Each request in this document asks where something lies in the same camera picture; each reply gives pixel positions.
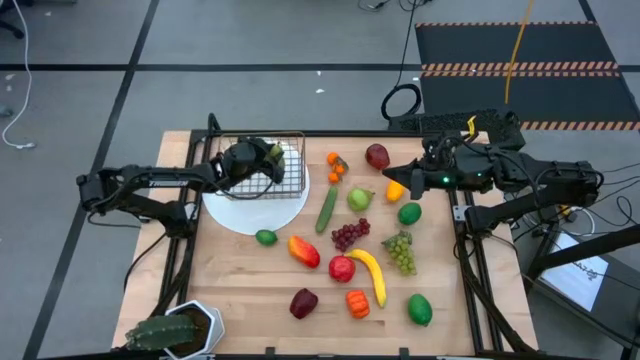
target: banana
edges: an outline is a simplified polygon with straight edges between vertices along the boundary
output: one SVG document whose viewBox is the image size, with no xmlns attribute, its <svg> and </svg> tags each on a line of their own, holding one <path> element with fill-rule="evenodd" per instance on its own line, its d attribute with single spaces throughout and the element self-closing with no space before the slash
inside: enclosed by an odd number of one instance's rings
<svg viewBox="0 0 640 360">
<path fill-rule="evenodd" d="M 384 285 L 382 270 L 380 269 L 380 265 L 378 265 L 376 258 L 362 249 L 353 249 L 346 253 L 345 256 L 360 260 L 367 265 L 369 273 L 371 273 L 371 278 L 373 279 L 373 289 L 376 293 L 376 300 L 378 300 L 378 305 L 380 305 L 381 308 L 384 308 L 387 304 L 387 290 Z"/>
</svg>

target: cactus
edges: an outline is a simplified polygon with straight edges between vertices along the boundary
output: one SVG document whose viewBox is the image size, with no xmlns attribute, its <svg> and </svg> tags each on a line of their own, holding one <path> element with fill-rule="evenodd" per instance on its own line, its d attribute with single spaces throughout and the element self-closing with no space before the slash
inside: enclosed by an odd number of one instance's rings
<svg viewBox="0 0 640 360">
<path fill-rule="evenodd" d="M 126 333 L 129 350 L 160 350 L 193 341 L 196 326 L 187 315 L 154 316 Z"/>
</svg>

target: orange pepper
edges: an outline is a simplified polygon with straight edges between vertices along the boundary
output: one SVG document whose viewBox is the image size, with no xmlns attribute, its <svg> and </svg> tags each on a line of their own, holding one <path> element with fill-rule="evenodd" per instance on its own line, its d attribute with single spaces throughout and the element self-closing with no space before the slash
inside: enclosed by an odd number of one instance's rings
<svg viewBox="0 0 640 360">
<path fill-rule="evenodd" d="M 356 319 L 369 315 L 369 301 L 362 290 L 352 290 L 347 293 L 347 306 L 351 316 Z"/>
</svg>

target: small orange tomato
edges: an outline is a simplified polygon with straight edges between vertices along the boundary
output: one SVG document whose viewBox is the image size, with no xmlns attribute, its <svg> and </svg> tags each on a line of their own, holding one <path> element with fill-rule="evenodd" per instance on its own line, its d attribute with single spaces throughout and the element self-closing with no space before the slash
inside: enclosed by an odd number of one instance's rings
<svg viewBox="0 0 640 360">
<path fill-rule="evenodd" d="M 338 175 L 344 175 L 345 173 L 345 168 L 342 164 L 335 164 L 333 165 L 333 172 L 335 172 Z"/>
<path fill-rule="evenodd" d="M 327 155 L 327 162 L 329 163 L 329 165 L 334 165 L 338 158 L 339 156 L 337 153 L 331 152 L 329 153 L 329 155 Z"/>
<path fill-rule="evenodd" d="M 340 176 L 334 172 L 329 173 L 329 182 L 332 184 L 337 184 L 340 182 Z"/>
</svg>

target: wooden table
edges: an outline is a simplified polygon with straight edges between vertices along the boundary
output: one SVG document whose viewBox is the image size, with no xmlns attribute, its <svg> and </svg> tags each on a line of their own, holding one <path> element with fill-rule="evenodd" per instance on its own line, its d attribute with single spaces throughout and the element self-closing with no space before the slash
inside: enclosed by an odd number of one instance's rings
<svg viewBox="0 0 640 360">
<path fill-rule="evenodd" d="M 188 139 L 189 132 L 166 132 L 157 165 L 184 166 Z M 479 141 L 486 141 L 486 136 Z M 398 224 L 396 212 L 409 201 L 409 196 L 405 193 L 398 203 L 386 203 L 388 179 L 364 159 L 365 149 L 374 142 L 389 150 L 391 166 L 406 164 L 423 153 L 420 138 L 307 137 L 309 198 L 301 213 L 277 231 L 279 241 L 273 247 L 263 247 L 252 236 L 231 232 L 206 210 L 201 212 L 188 299 L 197 299 L 222 312 L 226 335 L 216 353 L 263 354 L 266 347 L 274 346 L 278 354 L 394 355 L 400 347 L 409 348 L 412 355 L 473 354 L 460 265 L 452 253 L 455 237 L 447 194 L 431 190 L 419 201 L 422 218 L 406 227 L 413 234 L 418 275 L 401 276 L 380 242 L 405 228 Z M 329 231 L 317 235 L 314 225 L 329 186 L 329 151 L 338 152 L 349 163 L 350 171 L 340 185 Z M 366 212 L 372 232 L 354 246 L 369 251 L 382 267 L 388 294 L 385 309 L 375 301 L 364 264 L 356 264 L 356 274 L 348 284 L 336 283 L 327 273 L 330 259 L 339 254 L 333 247 L 330 230 L 359 218 L 346 203 L 347 192 L 353 186 L 377 193 Z M 178 197 L 178 190 L 154 189 L 150 197 L 169 201 Z M 475 201 L 478 205 L 495 205 L 502 201 L 502 193 L 494 190 L 476 195 Z M 158 223 L 144 225 L 135 256 L 163 231 Z M 288 254 L 287 239 L 294 234 L 320 252 L 317 269 L 306 268 Z M 506 225 L 499 226 L 495 234 L 511 239 Z M 148 316 L 157 303 L 167 247 L 168 241 L 164 241 L 131 274 L 114 346 L 123 345 L 125 332 Z M 537 347 L 515 252 L 493 239 L 484 240 L 484 248 L 496 305 L 522 338 Z M 318 295 L 319 304 L 307 318 L 297 320 L 289 313 L 289 304 L 303 287 Z M 363 320 L 352 319 L 346 308 L 345 294 L 352 289 L 363 289 L 369 299 L 371 314 Z M 407 316 L 407 299 L 414 293 L 423 294 L 434 309 L 433 321 L 426 328 L 414 325 Z M 478 309 L 484 345 L 490 349 L 486 316 L 479 302 Z"/>
</svg>

